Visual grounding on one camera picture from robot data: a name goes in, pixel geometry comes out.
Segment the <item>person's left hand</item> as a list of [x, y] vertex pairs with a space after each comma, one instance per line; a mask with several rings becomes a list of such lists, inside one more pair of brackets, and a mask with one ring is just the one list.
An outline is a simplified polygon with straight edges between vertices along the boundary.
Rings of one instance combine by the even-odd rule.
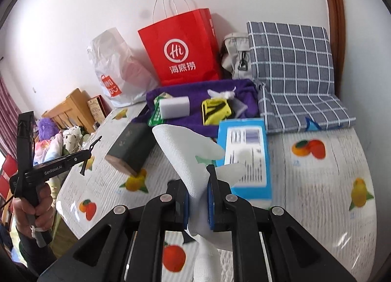
[[32, 206], [25, 198], [13, 199], [13, 211], [17, 230], [27, 238], [33, 238], [31, 223], [28, 216], [32, 216], [37, 228], [47, 231], [54, 223], [53, 198], [49, 184], [45, 183], [39, 191], [40, 203], [37, 207]]

